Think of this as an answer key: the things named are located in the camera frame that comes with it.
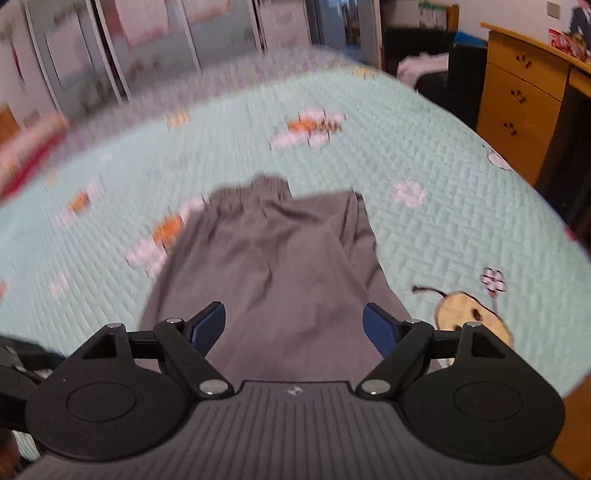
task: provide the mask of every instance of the wardrobe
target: wardrobe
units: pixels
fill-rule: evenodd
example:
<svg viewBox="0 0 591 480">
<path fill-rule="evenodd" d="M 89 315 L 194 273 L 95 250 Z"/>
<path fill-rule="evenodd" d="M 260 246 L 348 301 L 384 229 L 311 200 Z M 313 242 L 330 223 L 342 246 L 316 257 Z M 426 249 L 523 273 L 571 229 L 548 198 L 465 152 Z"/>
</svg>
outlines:
<svg viewBox="0 0 591 480">
<path fill-rule="evenodd" d="M 261 50 L 251 0 L 29 0 L 56 108 L 76 122 L 141 89 Z"/>
</svg>

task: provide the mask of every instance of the poster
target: poster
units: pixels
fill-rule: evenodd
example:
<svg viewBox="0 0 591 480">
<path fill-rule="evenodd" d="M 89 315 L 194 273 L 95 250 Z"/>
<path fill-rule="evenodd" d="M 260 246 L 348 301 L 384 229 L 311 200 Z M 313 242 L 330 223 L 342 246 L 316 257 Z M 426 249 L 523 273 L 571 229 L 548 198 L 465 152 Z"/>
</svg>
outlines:
<svg viewBox="0 0 591 480">
<path fill-rule="evenodd" d="M 62 88 L 88 70 L 92 70 L 92 61 L 78 14 L 71 14 L 55 29 L 46 33 L 46 41 Z"/>
<path fill-rule="evenodd" d="M 420 2 L 418 5 L 418 16 L 418 26 L 421 28 L 447 30 L 447 9 L 444 5 Z"/>
<path fill-rule="evenodd" d="M 164 36 L 170 30 L 164 0 L 115 0 L 115 7 L 130 47 Z"/>
<path fill-rule="evenodd" d="M 579 33 L 591 50 L 591 0 L 561 0 L 562 30 Z"/>
<path fill-rule="evenodd" d="M 230 11 L 229 0 L 183 0 L 183 5 L 191 24 L 206 22 Z"/>
</svg>

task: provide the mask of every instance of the desk drawer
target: desk drawer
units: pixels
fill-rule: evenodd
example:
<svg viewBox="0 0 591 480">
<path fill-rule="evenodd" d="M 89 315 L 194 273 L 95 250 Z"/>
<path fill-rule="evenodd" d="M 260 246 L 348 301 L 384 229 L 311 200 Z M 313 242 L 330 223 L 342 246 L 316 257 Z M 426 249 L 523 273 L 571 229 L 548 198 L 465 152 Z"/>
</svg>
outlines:
<svg viewBox="0 0 591 480">
<path fill-rule="evenodd" d="M 516 38 L 491 32 L 488 62 L 562 101 L 569 76 L 565 60 Z"/>
<path fill-rule="evenodd" d="M 569 84 L 591 98 L 591 77 L 578 69 L 570 71 Z"/>
<path fill-rule="evenodd" d="M 513 119 L 491 102 L 480 107 L 477 130 L 527 183 L 535 186 L 550 145 L 549 138 L 541 138 L 526 120 Z"/>
<path fill-rule="evenodd" d="M 507 122 L 520 123 L 539 141 L 554 135 L 561 104 L 539 88 L 494 65 L 486 67 L 482 105 Z"/>
</svg>

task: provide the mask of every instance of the gray cloth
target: gray cloth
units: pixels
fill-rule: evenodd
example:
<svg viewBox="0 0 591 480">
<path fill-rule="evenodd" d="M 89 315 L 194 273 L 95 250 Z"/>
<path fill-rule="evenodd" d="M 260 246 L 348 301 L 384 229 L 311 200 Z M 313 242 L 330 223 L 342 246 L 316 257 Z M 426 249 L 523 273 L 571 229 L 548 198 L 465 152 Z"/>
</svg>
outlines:
<svg viewBox="0 0 591 480">
<path fill-rule="evenodd" d="M 293 199 L 285 180 L 269 177 L 220 189 L 187 222 L 141 327 L 188 320 L 221 301 L 226 329 L 207 359 L 233 385 L 356 385 L 381 361 L 363 332 L 364 306 L 375 302 L 410 318 L 388 287 L 374 244 L 353 191 Z"/>
</svg>

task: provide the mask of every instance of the quilted bedspread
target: quilted bedspread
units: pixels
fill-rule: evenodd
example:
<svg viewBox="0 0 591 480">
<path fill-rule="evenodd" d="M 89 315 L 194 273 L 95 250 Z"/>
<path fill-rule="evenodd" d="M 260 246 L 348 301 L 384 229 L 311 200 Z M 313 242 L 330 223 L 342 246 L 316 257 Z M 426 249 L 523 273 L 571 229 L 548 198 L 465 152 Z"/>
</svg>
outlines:
<svg viewBox="0 0 591 480">
<path fill-rule="evenodd" d="M 362 194 L 414 317 L 441 300 L 415 284 L 466 292 L 561 394 L 589 370 L 591 267 L 560 219 L 451 115 L 354 67 L 187 106 L 32 184 L 0 209 L 0 332 L 69 354 L 105 323 L 135 329 L 191 211 L 257 173 Z"/>
</svg>

